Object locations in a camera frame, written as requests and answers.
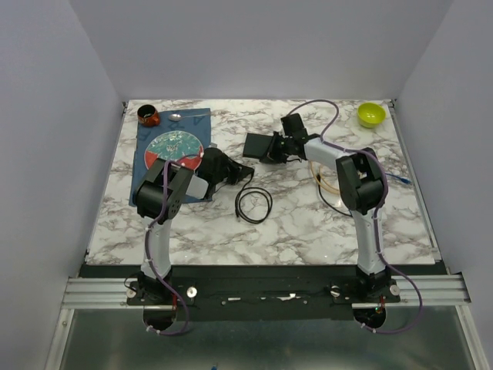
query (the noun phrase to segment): black square object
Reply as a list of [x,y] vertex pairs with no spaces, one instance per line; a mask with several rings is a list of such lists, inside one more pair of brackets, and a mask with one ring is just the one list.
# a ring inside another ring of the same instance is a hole
[[260,160],[264,158],[273,139],[271,135],[260,135],[258,133],[248,133],[246,135],[245,146],[243,147],[243,156]]

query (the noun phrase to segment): brown mug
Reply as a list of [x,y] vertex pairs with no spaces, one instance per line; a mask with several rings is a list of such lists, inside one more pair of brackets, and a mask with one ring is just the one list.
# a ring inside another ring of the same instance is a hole
[[157,109],[150,104],[141,106],[139,110],[137,110],[137,117],[139,118],[139,123],[145,127],[154,127],[161,123]]

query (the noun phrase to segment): table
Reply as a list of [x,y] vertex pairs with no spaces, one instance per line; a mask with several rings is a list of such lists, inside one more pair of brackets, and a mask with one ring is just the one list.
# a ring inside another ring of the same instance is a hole
[[[281,130],[280,117],[303,100],[131,100],[122,125],[89,253],[88,264],[140,264],[143,219],[129,205],[132,162],[136,146],[137,109],[152,104],[159,111],[210,108],[212,141],[228,156],[255,167],[252,185],[268,189],[272,213],[259,225],[237,219],[234,197],[241,184],[227,186],[212,202],[184,204],[173,220],[170,241],[174,264],[356,264],[357,242],[351,219],[333,212],[317,195],[307,162],[264,165],[241,157],[247,132]],[[385,102],[386,120],[376,129],[357,123],[362,101],[338,100],[340,115],[326,138],[352,148],[372,147],[390,173],[409,177],[409,170]],[[335,109],[315,103],[300,109],[309,133],[320,133]],[[335,173],[327,179],[337,184]],[[414,187],[389,179],[383,211],[384,251],[391,264],[433,264],[435,246],[425,225]],[[324,194],[344,209],[340,198]],[[262,198],[246,200],[253,217],[265,212]]]

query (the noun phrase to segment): gray wall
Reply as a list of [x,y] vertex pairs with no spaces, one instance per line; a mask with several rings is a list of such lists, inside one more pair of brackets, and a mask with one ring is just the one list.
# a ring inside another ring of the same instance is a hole
[[492,16],[491,0],[455,0],[397,113],[441,252],[464,273],[493,364]]
[[0,12],[0,368],[44,368],[82,257],[121,103],[66,1]]
[[394,98],[451,0],[71,0],[126,98]]

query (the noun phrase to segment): gray floor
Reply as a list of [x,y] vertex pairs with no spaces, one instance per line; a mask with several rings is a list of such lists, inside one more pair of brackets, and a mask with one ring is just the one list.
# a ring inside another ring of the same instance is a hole
[[[411,320],[416,308],[392,308],[385,328]],[[471,369],[456,310],[425,308],[402,335],[372,335],[353,321],[195,323],[187,335],[145,331],[139,311],[75,313],[62,368],[111,370]]]

